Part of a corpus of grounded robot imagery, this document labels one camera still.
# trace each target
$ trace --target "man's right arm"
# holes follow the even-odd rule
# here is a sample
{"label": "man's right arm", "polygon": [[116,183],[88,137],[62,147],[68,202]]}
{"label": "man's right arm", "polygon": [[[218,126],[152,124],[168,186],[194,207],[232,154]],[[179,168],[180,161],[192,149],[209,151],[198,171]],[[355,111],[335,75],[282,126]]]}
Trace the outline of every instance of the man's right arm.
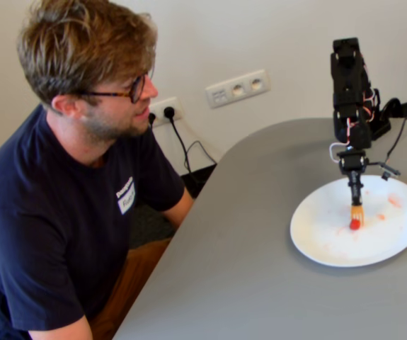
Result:
{"label": "man's right arm", "polygon": [[90,325],[86,317],[82,317],[73,324],[53,329],[52,331],[29,331],[29,334],[32,340],[93,340]]}

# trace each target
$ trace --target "man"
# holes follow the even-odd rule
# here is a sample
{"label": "man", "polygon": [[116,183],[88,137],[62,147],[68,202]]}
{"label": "man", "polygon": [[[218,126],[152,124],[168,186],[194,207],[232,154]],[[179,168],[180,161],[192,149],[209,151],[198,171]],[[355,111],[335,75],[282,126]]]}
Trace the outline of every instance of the man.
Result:
{"label": "man", "polygon": [[18,41],[42,105],[0,149],[0,339],[111,339],[167,241],[129,252],[141,198],[193,200],[149,129],[156,31],[107,0],[42,0]]}

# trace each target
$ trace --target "electrical outlet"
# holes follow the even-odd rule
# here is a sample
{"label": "electrical outlet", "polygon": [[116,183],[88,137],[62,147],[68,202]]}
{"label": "electrical outlet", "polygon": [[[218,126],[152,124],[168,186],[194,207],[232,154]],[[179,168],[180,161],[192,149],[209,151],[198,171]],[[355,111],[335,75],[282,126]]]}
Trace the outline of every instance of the electrical outlet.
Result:
{"label": "electrical outlet", "polygon": [[264,69],[211,85],[205,89],[211,108],[240,101],[271,90],[269,77]]}
{"label": "electrical outlet", "polygon": [[152,103],[149,106],[149,112],[156,115],[153,128],[170,123],[170,120],[164,116],[164,109],[169,106],[175,109],[175,116],[173,117],[173,120],[181,119],[184,116],[183,107],[176,97],[172,97],[164,101],[158,101],[157,103]]}

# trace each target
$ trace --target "white wall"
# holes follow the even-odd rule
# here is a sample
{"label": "white wall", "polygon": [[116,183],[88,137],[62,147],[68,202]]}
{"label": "white wall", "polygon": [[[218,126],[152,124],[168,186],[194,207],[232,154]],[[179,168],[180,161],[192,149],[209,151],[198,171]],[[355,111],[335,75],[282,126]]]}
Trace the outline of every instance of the white wall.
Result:
{"label": "white wall", "polygon": [[[184,142],[199,139],[219,159],[265,126],[331,117],[332,41],[356,36],[372,83],[385,102],[407,101],[407,1],[403,0],[117,0],[147,11],[159,27],[154,82],[162,100],[177,96]],[[36,104],[18,66],[15,37],[30,0],[0,0],[0,144]],[[266,69],[272,91],[210,109],[205,87]],[[156,137],[177,171],[183,153],[169,125]],[[210,165],[196,147],[191,166]]]}

